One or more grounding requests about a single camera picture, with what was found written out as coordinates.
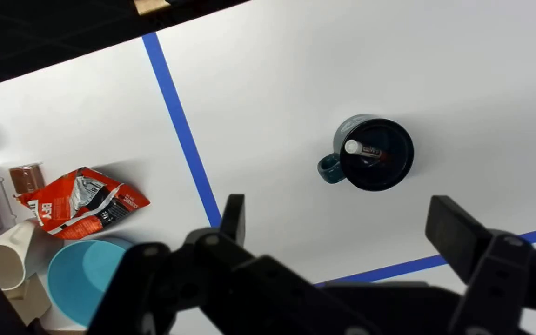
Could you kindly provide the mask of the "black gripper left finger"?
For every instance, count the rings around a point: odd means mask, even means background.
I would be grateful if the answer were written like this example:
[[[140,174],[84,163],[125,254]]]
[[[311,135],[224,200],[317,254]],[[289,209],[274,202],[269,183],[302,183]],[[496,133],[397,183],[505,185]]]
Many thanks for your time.
[[[220,234],[237,243],[246,241],[246,198],[242,194],[231,194],[226,204],[226,211],[220,224]]]

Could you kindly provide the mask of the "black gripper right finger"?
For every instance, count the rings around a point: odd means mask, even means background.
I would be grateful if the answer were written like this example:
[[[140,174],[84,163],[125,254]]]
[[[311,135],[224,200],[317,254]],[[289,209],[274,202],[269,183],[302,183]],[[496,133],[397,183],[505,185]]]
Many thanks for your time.
[[[479,220],[449,196],[430,200],[425,235],[464,284],[470,282],[494,239]]]

